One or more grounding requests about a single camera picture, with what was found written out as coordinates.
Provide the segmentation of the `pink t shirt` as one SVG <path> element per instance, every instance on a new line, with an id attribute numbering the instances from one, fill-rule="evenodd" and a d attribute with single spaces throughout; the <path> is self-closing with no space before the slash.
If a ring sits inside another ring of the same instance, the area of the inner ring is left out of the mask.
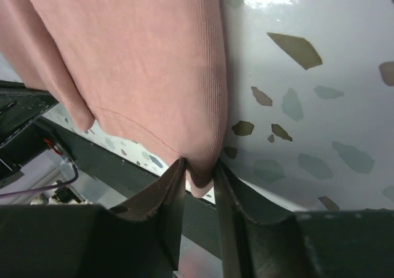
<path id="1" fill-rule="evenodd" d="M 212 188 L 227 125 L 220 0 L 1 0 L 1 53 L 76 126 L 98 123 Z"/>

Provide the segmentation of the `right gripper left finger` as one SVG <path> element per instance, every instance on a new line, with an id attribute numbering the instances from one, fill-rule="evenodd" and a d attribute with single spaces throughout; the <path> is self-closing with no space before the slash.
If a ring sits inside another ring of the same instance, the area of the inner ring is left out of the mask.
<path id="1" fill-rule="evenodd" d="M 3 205 L 2 277 L 172 277 L 179 266 L 185 159 L 107 209 Z"/>

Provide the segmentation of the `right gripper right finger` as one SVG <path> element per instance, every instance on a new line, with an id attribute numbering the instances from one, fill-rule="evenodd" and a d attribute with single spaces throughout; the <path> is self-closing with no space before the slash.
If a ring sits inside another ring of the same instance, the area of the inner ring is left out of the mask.
<path id="1" fill-rule="evenodd" d="M 215 167 L 225 277 L 392 277 L 393 212 L 291 212 Z"/>

